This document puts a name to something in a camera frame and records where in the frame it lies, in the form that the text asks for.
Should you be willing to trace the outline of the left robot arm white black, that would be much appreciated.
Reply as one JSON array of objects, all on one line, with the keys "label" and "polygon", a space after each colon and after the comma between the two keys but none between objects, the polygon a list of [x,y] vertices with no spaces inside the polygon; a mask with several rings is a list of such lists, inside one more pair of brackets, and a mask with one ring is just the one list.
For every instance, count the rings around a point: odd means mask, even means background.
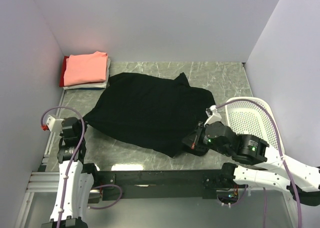
[{"label": "left robot arm white black", "polygon": [[60,135],[57,161],[59,179],[56,199],[49,222],[42,228],[87,228],[85,215],[91,189],[100,183],[93,163],[84,163],[87,125],[76,117],[49,115],[43,130]]}]

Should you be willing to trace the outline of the black t shirt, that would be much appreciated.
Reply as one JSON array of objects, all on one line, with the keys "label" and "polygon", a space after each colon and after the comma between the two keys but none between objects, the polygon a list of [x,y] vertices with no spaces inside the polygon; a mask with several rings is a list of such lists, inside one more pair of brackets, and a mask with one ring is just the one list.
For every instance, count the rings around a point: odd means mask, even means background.
[{"label": "black t shirt", "polygon": [[151,149],[171,158],[191,153],[182,142],[214,105],[213,94],[190,86],[184,73],[175,79],[123,72],[84,118],[99,132],[118,141]]}]

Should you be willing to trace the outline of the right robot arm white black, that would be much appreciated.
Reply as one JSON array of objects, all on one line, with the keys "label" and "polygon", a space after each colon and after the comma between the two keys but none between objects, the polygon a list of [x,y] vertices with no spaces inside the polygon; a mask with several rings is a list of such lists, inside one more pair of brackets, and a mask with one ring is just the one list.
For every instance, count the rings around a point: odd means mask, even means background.
[{"label": "right robot arm white black", "polygon": [[291,194],[303,205],[320,204],[320,169],[291,157],[280,156],[265,140],[251,134],[236,134],[220,121],[200,122],[182,142],[192,151],[213,150],[233,162],[224,163],[213,181],[206,186],[226,189],[235,185],[268,188]]}]

